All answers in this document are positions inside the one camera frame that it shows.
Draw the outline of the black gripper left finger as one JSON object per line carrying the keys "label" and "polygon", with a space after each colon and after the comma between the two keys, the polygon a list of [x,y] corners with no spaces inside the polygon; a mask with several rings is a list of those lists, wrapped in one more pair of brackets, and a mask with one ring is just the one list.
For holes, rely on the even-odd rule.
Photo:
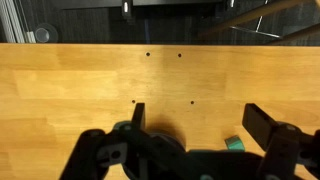
{"label": "black gripper left finger", "polygon": [[[129,121],[145,123],[143,103],[135,106]],[[86,130],[79,136],[59,180],[103,180],[112,166],[122,167],[126,148],[126,144],[114,135],[112,130]]]}

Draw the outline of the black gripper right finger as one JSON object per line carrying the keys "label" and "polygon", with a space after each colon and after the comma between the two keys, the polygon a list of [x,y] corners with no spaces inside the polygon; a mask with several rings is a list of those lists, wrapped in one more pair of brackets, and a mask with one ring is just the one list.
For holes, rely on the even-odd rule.
{"label": "black gripper right finger", "polygon": [[295,174],[297,164],[320,179],[320,130],[307,134],[254,103],[245,105],[242,125],[265,152],[257,170],[260,180],[301,180]]}

